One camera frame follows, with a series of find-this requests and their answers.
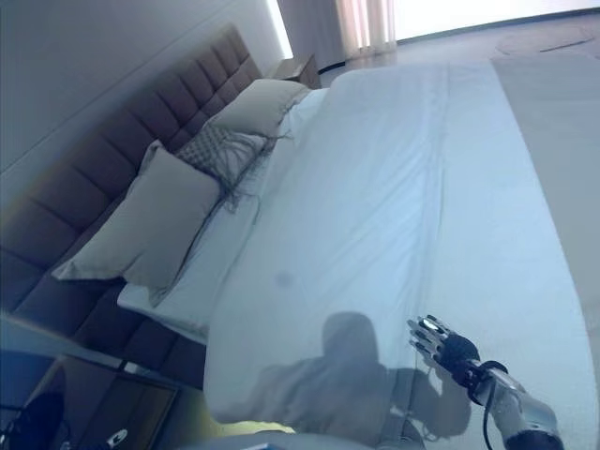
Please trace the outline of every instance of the cushion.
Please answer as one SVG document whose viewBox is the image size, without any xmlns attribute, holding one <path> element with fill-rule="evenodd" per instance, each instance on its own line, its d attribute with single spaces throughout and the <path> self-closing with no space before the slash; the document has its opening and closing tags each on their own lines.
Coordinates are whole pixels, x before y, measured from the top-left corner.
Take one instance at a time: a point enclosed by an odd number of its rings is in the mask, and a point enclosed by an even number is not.
<svg viewBox="0 0 600 450">
<path fill-rule="evenodd" d="M 142 162 L 140 163 L 140 169 L 138 169 L 138 175 L 133 179 L 133 181 L 129 185 L 127 195 L 131 193 L 133 188 L 135 188 L 135 185 L 137 185 L 140 179 L 142 178 L 142 175 L 148 170 L 148 167 L 150 167 L 150 163 L 152 162 L 152 159 L 154 159 L 154 156 L 157 153 L 158 149 L 161 149 L 165 152 L 167 151 L 166 147 L 160 141 L 160 139 L 156 139 L 155 141 L 150 142 L 150 144 L 147 146 L 146 153 L 143 154 Z"/>
<path fill-rule="evenodd" d="M 214 176 L 229 193 L 246 167 L 261 153 L 266 141 L 262 136 L 235 133 L 208 123 L 175 156 Z"/>
<path fill-rule="evenodd" d="M 283 116 L 308 92 L 299 82 L 256 80 L 211 122 L 240 133 L 276 137 Z"/>
<path fill-rule="evenodd" d="M 158 149 L 134 189 L 92 239 L 52 274 L 166 289 L 218 200 L 218 183 Z"/>
</svg>

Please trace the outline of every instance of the bedroom wall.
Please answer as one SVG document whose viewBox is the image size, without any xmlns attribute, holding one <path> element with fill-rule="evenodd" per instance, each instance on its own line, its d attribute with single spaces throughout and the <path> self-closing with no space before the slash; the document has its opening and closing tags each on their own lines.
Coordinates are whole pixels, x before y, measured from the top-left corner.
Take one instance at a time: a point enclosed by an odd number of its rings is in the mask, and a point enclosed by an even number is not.
<svg viewBox="0 0 600 450">
<path fill-rule="evenodd" d="M 0 208 L 225 23 L 282 56 L 267 0 L 0 0 Z"/>
</svg>

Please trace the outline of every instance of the sheer curtain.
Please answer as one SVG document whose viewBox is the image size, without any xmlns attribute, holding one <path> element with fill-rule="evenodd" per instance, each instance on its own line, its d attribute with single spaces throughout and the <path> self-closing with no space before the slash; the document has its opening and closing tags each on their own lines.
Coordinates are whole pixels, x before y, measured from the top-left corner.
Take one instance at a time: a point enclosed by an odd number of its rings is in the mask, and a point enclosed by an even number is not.
<svg viewBox="0 0 600 450">
<path fill-rule="evenodd" d="M 347 58 L 396 48 L 396 0 L 336 0 Z"/>
</svg>

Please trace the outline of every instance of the white pillow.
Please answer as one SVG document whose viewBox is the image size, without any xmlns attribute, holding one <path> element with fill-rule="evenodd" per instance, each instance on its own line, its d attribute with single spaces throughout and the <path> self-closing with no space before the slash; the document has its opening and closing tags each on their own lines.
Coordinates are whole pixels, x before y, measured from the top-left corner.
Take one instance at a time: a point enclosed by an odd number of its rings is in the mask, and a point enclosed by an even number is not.
<svg viewBox="0 0 600 450">
<path fill-rule="evenodd" d="M 123 277 L 166 289 L 177 277 L 218 194 L 217 181 L 158 149 L 106 223 L 52 275 L 58 279 Z"/>
<path fill-rule="evenodd" d="M 299 82 L 255 80 L 210 122 L 240 133 L 276 137 L 284 115 L 308 92 Z"/>
</svg>

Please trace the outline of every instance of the black cable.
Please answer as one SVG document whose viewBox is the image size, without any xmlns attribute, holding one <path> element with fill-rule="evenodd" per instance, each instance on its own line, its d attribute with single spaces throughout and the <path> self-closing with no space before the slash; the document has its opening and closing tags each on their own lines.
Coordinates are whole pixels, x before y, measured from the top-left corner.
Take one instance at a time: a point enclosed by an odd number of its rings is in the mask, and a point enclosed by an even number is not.
<svg viewBox="0 0 600 450">
<path fill-rule="evenodd" d="M 494 401 L 494 395 L 496 394 L 496 379 L 492 379 L 492 384 L 489 387 L 489 396 L 487 396 L 486 409 L 484 411 L 484 440 L 486 441 L 487 450 L 493 450 L 491 447 L 491 443 L 489 443 L 488 436 L 488 418 L 489 418 L 489 409 L 491 408 L 491 404 Z"/>
</svg>

